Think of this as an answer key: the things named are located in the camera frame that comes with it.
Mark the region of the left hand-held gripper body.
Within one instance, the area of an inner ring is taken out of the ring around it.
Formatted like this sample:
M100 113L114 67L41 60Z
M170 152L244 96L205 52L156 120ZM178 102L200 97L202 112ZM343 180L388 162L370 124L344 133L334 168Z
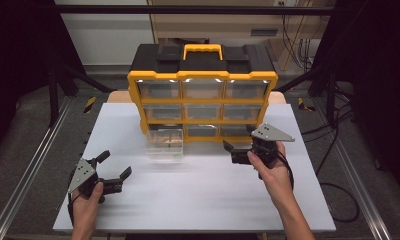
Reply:
M98 176L96 167L98 163L102 163L103 161L104 158L81 159L71 174L68 192L72 193L78 189L84 196L90 197L96 184L102 182L104 189L99 203L105 201L105 195L120 193L123 187L123 175L108 180Z

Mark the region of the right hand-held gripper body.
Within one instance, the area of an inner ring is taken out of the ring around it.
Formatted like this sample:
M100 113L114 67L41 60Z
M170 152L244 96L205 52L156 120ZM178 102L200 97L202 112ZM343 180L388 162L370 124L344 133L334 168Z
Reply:
M250 136L252 138L252 144L249 149L234 148L231 151L231 160L234 164L250 165L247 152L251 151L255 153L267 167L271 167L280 157L280 151L278 150L276 142L295 141L294 137L268 123L263 123L256 127Z

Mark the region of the yellow black organizer cabinet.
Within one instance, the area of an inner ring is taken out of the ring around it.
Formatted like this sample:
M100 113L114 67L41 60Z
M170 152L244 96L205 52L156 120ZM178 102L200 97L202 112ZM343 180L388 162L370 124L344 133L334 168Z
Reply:
M247 44L241 47L221 45L223 60L219 59L216 52L189 52L187 59L184 60L184 46L140 45L127 75L130 97L135 82L141 79L266 80L269 95L278 82L278 74L267 48L263 45ZM250 135L245 138L223 137L212 141L222 140L232 143L249 142L251 137Z

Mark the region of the person's left hand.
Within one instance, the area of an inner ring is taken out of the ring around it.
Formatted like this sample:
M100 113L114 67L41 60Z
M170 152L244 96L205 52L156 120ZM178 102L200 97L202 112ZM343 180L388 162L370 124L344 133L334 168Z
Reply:
M101 188L95 189L88 199L84 198L78 190L72 193L74 229L92 232L95 230L101 196Z

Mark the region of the person's right hand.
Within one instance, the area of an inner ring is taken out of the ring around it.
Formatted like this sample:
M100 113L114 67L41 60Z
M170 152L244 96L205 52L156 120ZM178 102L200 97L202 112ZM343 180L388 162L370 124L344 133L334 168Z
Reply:
M289 170L280 159L268 168L255 153L249 151L247 156L254 169L262 177L275 205L288 203L294 198Z

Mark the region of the yellow black hazard tape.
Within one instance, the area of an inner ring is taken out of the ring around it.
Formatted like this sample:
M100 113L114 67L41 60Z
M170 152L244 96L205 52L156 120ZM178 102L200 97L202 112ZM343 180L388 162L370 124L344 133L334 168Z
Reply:
M304 101L303 101L303 98L298 98L298 108L299 108L300 110L306 110L306 111L309 111L309 112L314 112L314 111L316 111L315 107L313 107L313 106L306 106L305 103L304 103Z
M90 97L86 103L83 113L89 113L96 101L96 97Z

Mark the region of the grid of clear drawers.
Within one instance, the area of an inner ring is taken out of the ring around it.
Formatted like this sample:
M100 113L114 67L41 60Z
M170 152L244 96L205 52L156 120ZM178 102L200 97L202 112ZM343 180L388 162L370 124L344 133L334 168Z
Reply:
M223 138L221 125L260 124L268 95L266 80L219 78L141 79L131 91L143 133L181 129L183 137L191 141Z

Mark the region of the wooden board under table top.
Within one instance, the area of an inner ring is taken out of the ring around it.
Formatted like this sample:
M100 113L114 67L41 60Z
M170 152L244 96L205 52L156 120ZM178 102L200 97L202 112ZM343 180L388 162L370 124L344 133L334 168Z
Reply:
M113 91L109 94L108 103L131 103L132 99L128 91ZM286 99L281 92L272 91L269 95L270 104L285 104Z

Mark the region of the black metal stand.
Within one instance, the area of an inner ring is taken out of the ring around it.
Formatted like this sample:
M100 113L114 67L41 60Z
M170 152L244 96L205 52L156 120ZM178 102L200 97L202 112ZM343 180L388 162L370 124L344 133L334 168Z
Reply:
M111 93L113 89L89 77L84 71L64 64L53 64L47 72L50 98L50 123L52 127L59 118L58 87L61 87L66 96L76 96L79 88L74 82L79 79L103 93Z
M336 120L334 117L335 113L335 72L331 69L328 64L320 64L313 67L308 72L300 75L299 77L289 81L288 83L277 87L276 90L281 93L285 93L293 87L311 80L312 84L308 89L308 93L311 97L319 97L323 91L326 91L326 112L325 118L332 128L336 127Z

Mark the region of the light wooden cabinet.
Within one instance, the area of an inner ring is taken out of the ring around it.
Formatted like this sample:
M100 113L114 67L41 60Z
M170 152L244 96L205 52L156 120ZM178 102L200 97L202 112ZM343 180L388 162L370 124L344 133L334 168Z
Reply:
M255 6L332 7L336 0L147 0L150 6ZM329 18L305 15L153 14L155 38L264 39L271 45L278 66L287 70L296 61L302 40L321 39Z

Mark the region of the black curtain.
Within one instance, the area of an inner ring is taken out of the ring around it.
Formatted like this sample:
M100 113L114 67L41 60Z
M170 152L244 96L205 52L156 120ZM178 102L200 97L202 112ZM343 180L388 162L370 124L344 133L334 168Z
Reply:
M333 62L374 153L400 186L400 0L335 0L316 64Z
M0 0L0 142L14 118L17 100L48 84L48 72L61 86L75 84L63 65L80 73L84 67L55 0Z

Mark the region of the black horizontal bar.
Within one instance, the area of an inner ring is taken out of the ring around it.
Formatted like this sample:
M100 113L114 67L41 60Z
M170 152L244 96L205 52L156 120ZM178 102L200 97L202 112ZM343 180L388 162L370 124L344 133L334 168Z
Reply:
M332 15L334 7L255 7L186 5L56 5L60 13L75 14L222 14L222 15Z

